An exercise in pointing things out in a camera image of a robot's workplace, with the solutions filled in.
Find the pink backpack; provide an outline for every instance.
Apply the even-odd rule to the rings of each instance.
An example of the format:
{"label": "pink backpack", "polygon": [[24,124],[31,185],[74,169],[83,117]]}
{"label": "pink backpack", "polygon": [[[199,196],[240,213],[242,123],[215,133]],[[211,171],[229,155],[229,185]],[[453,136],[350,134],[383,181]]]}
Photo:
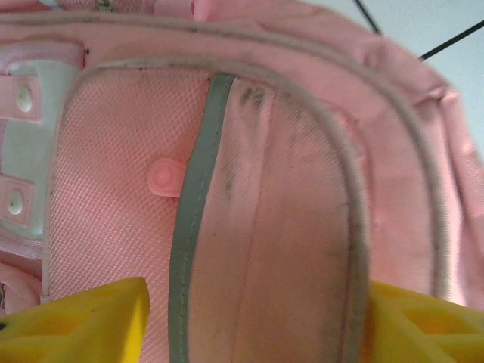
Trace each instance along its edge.
{"label": "pink backpack", "polygon": [[484,309],[458,95],[390,40],[292,0],[0,11],[6,313],[143,276],[141,361],[226,363],[358,361],[369,278]]}

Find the gray reflective strip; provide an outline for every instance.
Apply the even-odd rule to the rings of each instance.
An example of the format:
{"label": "gray reflective strip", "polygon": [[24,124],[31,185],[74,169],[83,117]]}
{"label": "gray reflective strip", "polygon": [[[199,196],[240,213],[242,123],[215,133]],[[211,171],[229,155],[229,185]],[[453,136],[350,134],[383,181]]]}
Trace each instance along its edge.
{"label": "gray reflective strip", "polygon": [[60,5],[55,0],[40,0],[42,4],[52,8],[52,10],[62,10]]}
{"label": "gray reflective strip", "polygon": [[171,363],[188,362],[188,291],[198,232],[220,145],[228,95],[235,77],[212,78],[205,112],[176,214],[169,267],[168,333]]}

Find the pink snap button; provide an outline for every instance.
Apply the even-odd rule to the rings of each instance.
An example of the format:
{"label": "pink snap button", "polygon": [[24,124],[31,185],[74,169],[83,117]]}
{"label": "pink snap button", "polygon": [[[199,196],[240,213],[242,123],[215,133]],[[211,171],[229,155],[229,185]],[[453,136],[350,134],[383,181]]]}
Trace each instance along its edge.
{"label": "pink snap button", "polygon": [[161,197],[180,198],[187,166],[173,159],[161,158],[148,173],[148,187]]}

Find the black wire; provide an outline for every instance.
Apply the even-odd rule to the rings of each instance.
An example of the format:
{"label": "black wire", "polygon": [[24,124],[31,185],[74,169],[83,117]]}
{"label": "black wire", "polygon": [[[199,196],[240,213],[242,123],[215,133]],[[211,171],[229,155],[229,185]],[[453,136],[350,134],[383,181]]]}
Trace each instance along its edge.
{"label": "black wire", "polygon": [[368,9],[360,2],[360,0],[355,0],[356,6],[358,6],[363,13],[363,15],[366,17],[366,20],[370,23],[371,28],[373,28],[373,31],[376,34],[382,34],[382,31],[380,27],[377,25],[377,22],[374,20],[374,18],[371,16],[370,12]]}
{"label": "black wire", "polygon": [[438,47],[435,47],[431,51],[428,51],[424,55],[420,56],[420,58],[423,60],[429,59],[433,55],[436,55],[437,53],[443,51],[444,49],[450,47],[454,43],[457,43],[458,41],[464,39],[466,36],[469,36],[470,34],[476,32],[477,30],[483,27],[484,27],[484,20],[472,26],[471,28],[467,29],[466,31],[462,32],[461,34],[456,35],[454,38],[449,39],[447,42],[442,43]]}

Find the yellow plastic object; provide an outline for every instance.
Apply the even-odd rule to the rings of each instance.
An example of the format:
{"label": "yellow plastic object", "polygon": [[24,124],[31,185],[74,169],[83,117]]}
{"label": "yellow plastic object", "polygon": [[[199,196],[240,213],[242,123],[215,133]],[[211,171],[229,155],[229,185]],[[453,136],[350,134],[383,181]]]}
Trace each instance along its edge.
{"label": "yellow plastic object", "polygon": [[128,278],[0,318],[0,361],[131,363],[141,353],[150,300]]}
{"label": "yellow plastic object", "polygon": [[484,313],[373,281],[361,361],[483,363]]}

